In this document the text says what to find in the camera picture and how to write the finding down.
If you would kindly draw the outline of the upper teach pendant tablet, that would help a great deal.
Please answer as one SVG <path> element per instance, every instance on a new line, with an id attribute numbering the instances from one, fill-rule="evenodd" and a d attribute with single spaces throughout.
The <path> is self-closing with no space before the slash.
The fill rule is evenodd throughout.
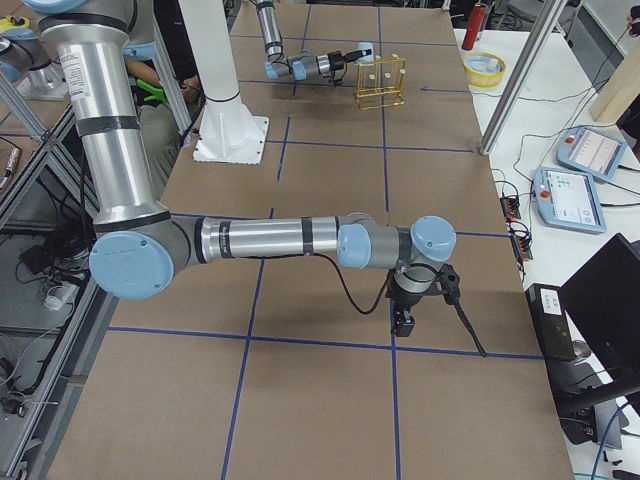
<path id="1" fill-rule="evenodd" d="M 588 173 L 600 182 L 610 182 L 620 165 L 627 143 L 593 127 L 576 127 L 562 136 L 557 161 Z"/>

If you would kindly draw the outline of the orange black connector block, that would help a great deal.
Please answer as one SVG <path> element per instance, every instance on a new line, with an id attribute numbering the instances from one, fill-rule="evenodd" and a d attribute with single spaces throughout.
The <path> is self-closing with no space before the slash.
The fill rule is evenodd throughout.
<path id="1" fill-rule="evenodd" d="M 502 196 L 500 205 L 506 220 L 520 220 L 520 200 L 518 196 Z"/>

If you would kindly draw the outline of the aluminium frame post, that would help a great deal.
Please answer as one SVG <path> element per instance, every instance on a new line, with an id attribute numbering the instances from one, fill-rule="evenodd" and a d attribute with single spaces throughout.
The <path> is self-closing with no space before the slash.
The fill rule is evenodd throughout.
<path id="1" fill-rule="evenodd" d="M 481 155 L 489 155 L 495 146 L 501 131 L 507 124 L 521 90 L 546 45 L 547 38 L 558 22 L 565 5 L 566 2 L 561 0 L 544 2 L 541 13 L 534 22 L 533 28 L 527 37 L 522 52 L 513 67 L 500 100 L 483 134 L 479 144 L 479 153 Z"/>

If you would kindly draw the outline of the light blue plastic cup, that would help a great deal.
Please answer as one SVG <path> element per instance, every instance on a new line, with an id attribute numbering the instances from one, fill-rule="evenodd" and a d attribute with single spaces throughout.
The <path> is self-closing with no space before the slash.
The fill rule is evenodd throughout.
<path id="1" fill-rule="evenodd" d="M 360 51 L 361 56 L 355 61 L 357 65 L 362 63 L 371 63 L 374 61 L 375 50 L 371 42 L 359 42 L 358 50 Z"/>

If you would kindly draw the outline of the white power strip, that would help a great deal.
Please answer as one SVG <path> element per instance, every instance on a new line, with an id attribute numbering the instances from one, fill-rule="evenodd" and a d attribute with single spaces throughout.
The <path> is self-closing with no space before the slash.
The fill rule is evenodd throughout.
<path id="1" fill-rule="evenodd" d="M 51 287 L 43 300 L 43 306 L 50 311 L 60 310 L 75 290 L 76 286 L 68 283 Z"/>

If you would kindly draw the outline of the lower teach pendant tablet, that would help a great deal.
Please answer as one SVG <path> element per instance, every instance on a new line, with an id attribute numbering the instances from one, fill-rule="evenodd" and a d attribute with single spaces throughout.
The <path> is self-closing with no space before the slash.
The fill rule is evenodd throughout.
<path id="1" fill-rule="evenodd" d="M 533 179 L 539 215 L 551 227 L 601 234 L 607 230 L 591 175 L 539 167 Z"/>

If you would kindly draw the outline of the blue tape strip lengthwise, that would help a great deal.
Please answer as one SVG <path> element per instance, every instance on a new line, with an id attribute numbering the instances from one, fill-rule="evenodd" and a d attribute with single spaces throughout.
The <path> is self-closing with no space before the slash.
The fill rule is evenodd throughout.
<path id="1" fill-rule="evenodd" d="M 379 54 L 384 53 L 384 45 L 382 38 L 382 7 L 376 7 L 378 21 L 378 46 Z M 384 201 L 385 212 L 390 213 L 390 193 L 389 193 L 389 176 L 388 176 L 388 157 L 387 157 L 387 135 L 386 135 L 386 108 L 381 108 L 381 131 L 382 131 L 382 149 L 383 149 L 383 173 L 384 173 Z M 397 480 L 402 479 L 402 460 L 401 460 L 401 439 L 400 439 L 400 417 L 399 417 L 399 396 L 398 396 L 398 378 L 397 378 L 397 350 L 396 337 L 390 334 L 390 358 L 391 358 L 391 384 L 392 384 L 392 411 L 394 426 L 394 459 L 395 459 L 395 475 Z"/>

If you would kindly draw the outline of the yellow rimmed tape roll bowl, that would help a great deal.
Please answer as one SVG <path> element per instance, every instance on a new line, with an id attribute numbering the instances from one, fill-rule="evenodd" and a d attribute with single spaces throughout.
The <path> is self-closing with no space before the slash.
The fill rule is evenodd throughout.
<path id="1" fill-rule="evenodd" d="M 479 88 L 498 86 L 507 69 L 501 57 L 489 52 L 469 52 L 462 61 L 468 83 Z"/>

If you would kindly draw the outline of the black monitor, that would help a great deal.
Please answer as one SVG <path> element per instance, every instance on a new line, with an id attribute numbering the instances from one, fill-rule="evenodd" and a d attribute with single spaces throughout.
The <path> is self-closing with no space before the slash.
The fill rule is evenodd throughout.
<path id="1" fill-rule="evenodd" d="M 561 304 L 605 368 L 639 371 L 639 250 L 617 233 L 560 288 Z"/>

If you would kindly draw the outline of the black computer box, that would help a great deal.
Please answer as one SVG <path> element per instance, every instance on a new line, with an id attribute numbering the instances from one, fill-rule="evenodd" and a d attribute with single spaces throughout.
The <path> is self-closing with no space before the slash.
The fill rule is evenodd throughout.
<path id="1" fill-rule="evenodd" d="M 573 361 L 575 353 L 559 288 L 533 283 L 526 290 L 526 298 L 544 358 L 561 362 Z"/>

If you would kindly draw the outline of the blue tape strip crosswise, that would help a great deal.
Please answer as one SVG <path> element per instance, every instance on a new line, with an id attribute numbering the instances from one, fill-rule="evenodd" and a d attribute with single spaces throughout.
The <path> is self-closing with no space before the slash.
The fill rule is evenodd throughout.
<path id="1" fill-rule="evenodd" d="M 196 337 L 197 338 L 214 338 L 214 339 L 223 339 L 223 340 L 241 340 L 241 341 L 262 342 L 262 343 L 323 346 L 323 347 L 332 347 L 332 348 L 351 348 L 351 349 L 360 349 L 360 350 L 399 351 L 399 352 L 411 352 L 411 353 L 433 354 L 433 355 L 452 355 L 452 356 L 464 356 L 464 357 L 480 357 L 481 356 L 481 354 L 478 353 L 477 351 L 399 346 L 395 344 L 393 345 L 392 344 L 369 344 L 369 343 L 341 342 L 341 341 L 328 341 L 328 340 L 309 340 L 309 339 L 240 335 L 240 334 L 215 333 L 215 332 L 203 332 L 203 331 L 128 327 L 128 326 L 110 326 L 107 328 L 107 330 L 113 331 L 113 332 L 120 332 L 120 333 L 140 333 L 140 334 L 181 336 L 181 337 L 194 337 L 194 338 Z M 496 359 L 501 358 L 501 359 L 534 360 L 534 361 L 543 360 L 543 357 L 541 355 L 500 353 L 500 352 L 489 352 L 483 358 L 496 358 Z"/>

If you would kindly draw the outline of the wooden board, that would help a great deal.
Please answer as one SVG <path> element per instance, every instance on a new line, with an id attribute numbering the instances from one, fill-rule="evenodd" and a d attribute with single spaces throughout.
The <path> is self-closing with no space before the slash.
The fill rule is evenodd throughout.
<path id="1" fill-rule="evenodd" d="M 589 109 L 596 122 L 615 123 L 639 95 L 639 43 L 620 63 Z"/>

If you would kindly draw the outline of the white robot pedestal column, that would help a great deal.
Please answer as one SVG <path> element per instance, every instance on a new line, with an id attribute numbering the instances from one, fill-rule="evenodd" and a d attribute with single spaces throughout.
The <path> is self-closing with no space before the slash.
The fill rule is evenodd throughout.
<path id="1" fill-rule="evenodd" d="M 180 3 L 206 100 L 194 159 L 256 165 L 261 162 L 269 119 L 243 103 L 221 1 Z"/>

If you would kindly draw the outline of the teach pendant tablet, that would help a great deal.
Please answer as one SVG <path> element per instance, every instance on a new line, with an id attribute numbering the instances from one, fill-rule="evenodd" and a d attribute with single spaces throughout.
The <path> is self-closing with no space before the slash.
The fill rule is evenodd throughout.
<path id="1" fill-rule="evenodd" d="M 588 173 L 600 182 L 610 182 L 620 165 L 627 143 L 593 127 L 576 127 L 562 136 L 557 161 Z"/>
<path id="2" fill-rule="evenodd" d="M 551 227 L 601 234 L 607 230 L 591 175 L 539 167 L 533 179 L 539 215 Z"/>

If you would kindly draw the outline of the person in dark clothes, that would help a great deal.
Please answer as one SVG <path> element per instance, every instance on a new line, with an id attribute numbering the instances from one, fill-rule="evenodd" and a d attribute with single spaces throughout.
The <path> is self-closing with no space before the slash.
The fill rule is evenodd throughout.
<path id="1" fill-rule="evenodd" d="M 177 1 L 156 1 L 154 15 L 179 82 L 182 98 L 191 113 L 202 104 L 201 82 Z M 155 195 L 163 194 L 182 145 L 182 135 L 169 105 L 158 99 L 163 91 L 151 60 L 127 60 L 126 68 L 136 84 L 132 87 Z"/>

